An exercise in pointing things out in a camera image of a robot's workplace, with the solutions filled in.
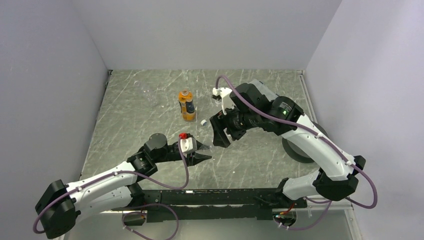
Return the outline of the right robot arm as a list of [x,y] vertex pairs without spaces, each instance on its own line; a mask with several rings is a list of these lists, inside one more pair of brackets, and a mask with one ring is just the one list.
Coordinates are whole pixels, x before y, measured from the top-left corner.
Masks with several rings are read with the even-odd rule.
[[295,200],[312,195],[340,201],[357,190],[356,175],[363,170],[366,160],[335,146],[292,99],[278,96],[269,100],[262,94],[247,97],[246,105],[233,93],[229,98],[234,106],[209,119],[214,146],[227,148],[248,130],[260,128],[293,143],[319,166],[308,175],[280,182],[275,194],[280,207],[287,208]]

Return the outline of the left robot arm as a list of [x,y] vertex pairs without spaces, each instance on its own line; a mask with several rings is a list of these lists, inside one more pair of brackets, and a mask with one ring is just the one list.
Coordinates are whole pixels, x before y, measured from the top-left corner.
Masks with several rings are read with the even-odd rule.
[[76,182],[51,182],[35,205],[37,217],[32,230],[55,239],[91,215],[115,208],[137,210],[144,203],[138,184],[142,180],[182,190],[188,185],[189,176],[185,176],[183,186],[167,185],[151,177],[158,170],[157,164],[182,161],[187,171],[211,158],[197,152],[209,148],[190,133],[181,133],[173,144],[168,144],[164,134],[154,133],[136,153],[109,170]]

